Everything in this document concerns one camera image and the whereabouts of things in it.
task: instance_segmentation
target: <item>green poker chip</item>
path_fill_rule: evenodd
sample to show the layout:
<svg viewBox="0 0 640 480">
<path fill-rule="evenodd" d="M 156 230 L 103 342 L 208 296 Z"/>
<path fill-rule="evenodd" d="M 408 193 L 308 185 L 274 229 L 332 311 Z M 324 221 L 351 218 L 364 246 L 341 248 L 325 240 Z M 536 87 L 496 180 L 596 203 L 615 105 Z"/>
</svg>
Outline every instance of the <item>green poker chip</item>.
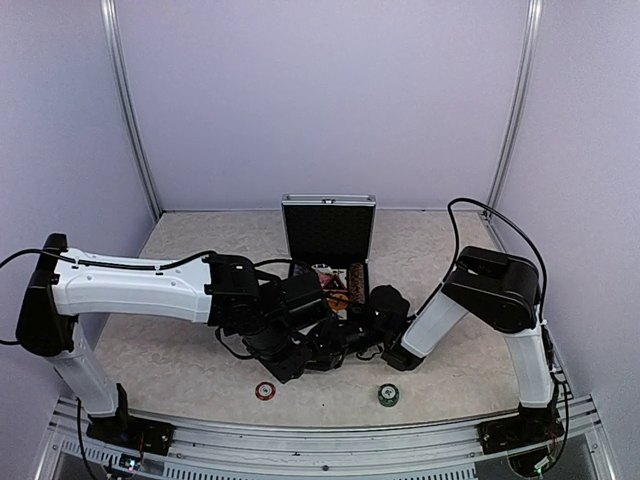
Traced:
<svg viewBox="0 0 640 480">
<path fill-rule="evenodd" d="M 400 390 L 391 383 L 385 383 L 378 389 L 378 401 L 383 407 L 393 407 L 400 400 Z"/>
</svg>

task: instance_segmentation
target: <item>robotic arm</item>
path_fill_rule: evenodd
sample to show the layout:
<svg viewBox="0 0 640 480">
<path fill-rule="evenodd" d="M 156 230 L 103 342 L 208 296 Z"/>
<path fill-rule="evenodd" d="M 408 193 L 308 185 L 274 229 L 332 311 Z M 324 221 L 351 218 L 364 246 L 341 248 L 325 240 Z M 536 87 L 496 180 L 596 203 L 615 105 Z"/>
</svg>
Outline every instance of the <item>robotic arm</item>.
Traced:
<svg viewBox="0 0 640 480">
<path fill-rule="evenodd" d="M 391 367 L 412 370 L 471 312 L 504 334 L 519 385 L 519 415 L 480 425 L 485 452 L 562 435 L 545 327 L 536 315 L 538 274 L 526 259 L 467 247 L 416 318 L 408 316 L 409 302 L 386 285 L 376 287 L 366 305 L 352 305 L 341 323 L 313 272 L 281 280 L 244 257 L 215 252 L 169 263 L 104 257 L 69 248 L 62 234 L 51 235 L 44 249 L 68 261 L 41 256 L 16 336 L 82 400 L 92 438 L 134 450 L 144 439 L 146 451 L 166 455 L 173 426 L 128 413 L 124 388 L 106 375 L 77 322 L 90 312 L 204 323 L 216 328 L 218 339 L 238 334 L 248 352 L 242 358 L 257 359 L 283 383 L 305 370 L 338 368 L 346 355 L 378 344 Z"/>
</svg>

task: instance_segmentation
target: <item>table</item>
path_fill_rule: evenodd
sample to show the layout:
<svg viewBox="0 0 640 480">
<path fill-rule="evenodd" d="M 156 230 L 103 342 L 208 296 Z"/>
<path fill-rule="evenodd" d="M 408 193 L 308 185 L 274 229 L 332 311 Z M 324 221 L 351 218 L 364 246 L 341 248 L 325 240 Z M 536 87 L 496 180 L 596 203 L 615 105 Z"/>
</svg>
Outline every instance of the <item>table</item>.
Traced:
<svg viewBox="0 0 640 480">
<path fill-rule="evenodd" d="M 457 215 L 462 245 L 492 248 L 478 214 Z M 203 249 L 253 261 L 287 256 L 277 211 L 166 213 L 143 257 L 179 258 Z M 393 284 L 415 310 L 439 283 L 453 250 L 446 212 L 376 212 L 369 271 L 371 287 Z M 271 271 L 285 274 L 282 267 Z M 229 339 L 241 349 L 239 340 Z M 278 384 L 253 360 L 233 358 L 213 329 L 184 321 L 111 315 L 96 354 L 121 382 L 132 408 L 218 422 L 277 426 L 373 426 L 444 421 L 514 409 L 517 384 L 501 335 L 467 316 L 413 372 L 378 359 L 353 357 L 327 373 L 305 373 Z M 260 401 L 257 384 L 277 392 Z M 377 390 L 393 383 L 395 407 L 378 403 Z"/>
</svg>

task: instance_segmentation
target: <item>vertical metal post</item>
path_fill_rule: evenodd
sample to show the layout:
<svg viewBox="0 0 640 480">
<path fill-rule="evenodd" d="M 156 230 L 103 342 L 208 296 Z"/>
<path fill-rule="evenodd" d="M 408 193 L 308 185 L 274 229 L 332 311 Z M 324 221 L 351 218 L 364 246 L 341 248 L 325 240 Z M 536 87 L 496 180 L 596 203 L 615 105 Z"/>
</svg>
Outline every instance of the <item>vertical metal post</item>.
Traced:
<svg viewBox="0 0 640 480">
<path fill-rule="evenodd" d="M 147 162 L 147 157 L 142 146 L 140 129 L 133 109 L 131 93 L 129 91 L 129 82 L 127 80 L 127 69 L 125 66 L 124 55 L 122 53 L 122 44 L 120 43 L 120 32 L 118 30 L 118 17 L 116 14 L 115 0 L 100 0 L 102 10 L 102 21 L 104 22 L 105 32 L 107 34 L 107 44 L 113 64 L 113 70 L 116 76 L 116 85 L 118 88 L 118 96 L 124 119 L 127 124 L 129 140 L 133 149 L 134 159 L 142 186 L 144 188 L 145 197 L 149 204 L 149 209 L 157 222 L 162 215 L 162 207 L 158 199 L 157 189 L 153 182 L 151 169 Z"/>
<path fill-rule="evenodd" d="M 533 58 L 538 41 L 538 31 L 540 28 L 540 18 L 542 16 L 543 0 L 529 0 L 529 12 L 527 15 L 527 25 L 524 33 L 524 41 L 522 43 L 522 54 L 520 55 L 520 67 L 518 69 L 518 78 L 516 80 L 516 90 L 511 103 L 511 111 L 509 113 L 509 121 L 507 130 L 502 140 L 500 148 L 500 160 L 498 168 L 491 184 L 489 199 L 487 204 L 496 208 L 500 195 L 504 189 L 504 183 L 507 178 L 507 171 L 511 163 L 513 155 L 513 147 L 518 136 L 518 128 L 522 119 L 522 112 L 527 97 L 529 87 L 529 79 L 533 68 Z"/>
</svg>

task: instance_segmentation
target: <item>black case lid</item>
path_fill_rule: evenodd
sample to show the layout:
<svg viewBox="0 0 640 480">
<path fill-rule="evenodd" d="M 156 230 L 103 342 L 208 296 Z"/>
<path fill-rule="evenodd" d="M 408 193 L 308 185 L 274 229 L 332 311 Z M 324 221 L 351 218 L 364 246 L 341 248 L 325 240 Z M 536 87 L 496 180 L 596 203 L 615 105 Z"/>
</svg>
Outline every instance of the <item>black case lid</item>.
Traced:
<svg viewBox="0 0 640 480">
<path fill-rule="evenodd" d="M 373 195 L 285 195 L 282 213 L 291 258 L 333 267 L 365 263 L 375 209 Z"/>
</svg>

